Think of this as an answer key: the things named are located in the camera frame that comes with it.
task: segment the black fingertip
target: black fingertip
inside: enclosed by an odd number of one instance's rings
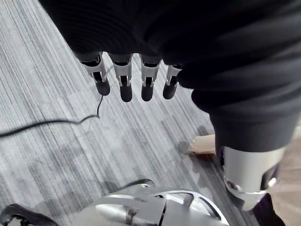
[[[154,87],[150,87],[148,84],[146,86],[142,86],[141,97],[144,101],[150,101],[152,98]]]
[[[107,96],[111,91],[108,79],[106,81],[97,81],[96,87],[99,94],[103,96]]]
[[[173,98],[176,89],[177,89],[177,87],[173,84],[171,84],[169,86],[165,84],[164,89],[163,89],[164,99],[169,100],[169,99]]]
[[[120,96],[124,102],[130,102],[132,100],[132,86],[120,86]]]

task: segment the black sleeve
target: black sleeve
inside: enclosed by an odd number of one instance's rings
[[[71,49],[163,56],[219,145],[288,144],[301,109],[299,0],[40,0]]]
[[[184,64],[179,82],[210,114],[218,145],[286,146],[301,109],[300,1],[206,2],[177,4],[141,37]]]

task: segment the metal joint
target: metal joint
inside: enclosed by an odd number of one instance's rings
[[[95,66],[91,66],[85,62],[81,63],[84,65],[85,69],[88,71],[90,76],[94,79],[95,83],[97,83],[98,77],[100,77],[102,82],[105,82],[107,80],[106,70],[101,54],[98,55],[98,64]]]
[[[180,68],[175,68],[174,66],[169,65],[167,74],[166,74],[166,85],[170,86],[171,79],[173,77],[176,77],[181,70],[182,69],[180,69]]]

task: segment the silver metal part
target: silver metal part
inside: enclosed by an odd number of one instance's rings
[[[242,152],[224,147],[224,183],[228,191],[244,201],[242,210],[251,210],[266,194],[261,189],[263,175],[280,163],[285,148],[269,152]],[[276,183],[271,178],[268,187]]]
[[[166,85],[170,86],[170,81],[171,81],[172,77],[173,76],[176,77],[181,70],[182,69],[175,68],[172,65],[169,65],[167,74],[166,74]]]
[[[87,65],[83,64],[85,69],[88,71],[89,75],[94,79],[95,83],[97,83],[97,80],[95,79],[93,73],[96,73],[96,72],[100,73],[102,82],[105,82],[107,80],[106,70],[105,70],[102,54],[103,54],[102,52],[99,53],[99,56],[98,56],[99,64],[97,66],[87,66]]]
[[[141,56],[140,56],[140,59],[141,59],[142,86],[146,87],[146,78],[151,78],[150,87],[153,87],[154,83],[155,83],[155,80],[157,79],[157,74],[158,74],[158,70],[159,70],[159,66],[160,66],[161,61],[155,67],[148,67],[148,66],[144,65]]]
[[[118,65],[113,62],[116,78],[120,86],[124,85],[124,81],[122,80],[123,76],[126,78],[126,86],[131,86],[132,79],[132,57],[130,58],[127,65]]]
[[[189,190],[137,184],[100,198],[75,226],[228,226],[217,206]]]

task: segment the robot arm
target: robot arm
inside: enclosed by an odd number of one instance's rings
[[[170,65],[167,99],[178,81],[194,89],[192,100],[210,114],[225,186],[237,206],[251,209],[275,183],[301,109],[300,1],[40,2],[77,57],[111,53],[126,101],[129,66],[112,54],[162,56]],[[97,88],[107,87],[90,60],[78,59]],[[149,100],[159,60],[146,63],[142,58],[142,96]]]

